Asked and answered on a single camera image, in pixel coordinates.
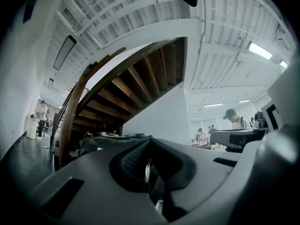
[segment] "ceiling light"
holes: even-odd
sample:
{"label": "ceiling light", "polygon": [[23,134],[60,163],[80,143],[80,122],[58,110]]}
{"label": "ceiling light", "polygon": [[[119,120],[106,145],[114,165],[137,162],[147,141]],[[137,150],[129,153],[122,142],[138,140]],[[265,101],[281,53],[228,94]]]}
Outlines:
{"label": "ceiling light", "polygon": [[53,86],[54,80],[52,78],[49,79],[48,88],[51,89]]}
{"label": "ceiling light", "polygon": [[250,100],[251,100],[251,99],[241,100],[241,101],[239,101],[239,103],[249,102]]}
{"label": "ceiling light", "polygon": [[190,118],[190,119],[200,119],[200,118],[203,118],[203,117],[199,117],[199,118]]}
{"label": "ceiling light", "polygon": [[57,54],[53,66],[56,70],[58,71],[60,70],[63,62],[65,61],[68,54],[70,53],[70,51],[72,50],[72,48],[75,46],[76,43],[77,41],[71,35],[67,36],[66,40],[64,41],[63,45],[60,48],[59,53]]}
{"label": "ceiling light", "polygon": [[263,49],[259,45],[256,45],[255,43],[250,42],[249,51],[256,53],[268,60],[272,57],[272,54],[269,53],[267,50]]}
{"label": "ceiling light", "polygon": [[280,63],[281,66],[283,66],[284,68],[287,68],[289,65],[285,62],[285,61],[281,61]]}
{"label": "ceiling light", "polygon": [[211,104],[211,105],[204,105],[203,107],[215,107],[215,106],[221,106],[221,105],[224,105],[224,103]]}

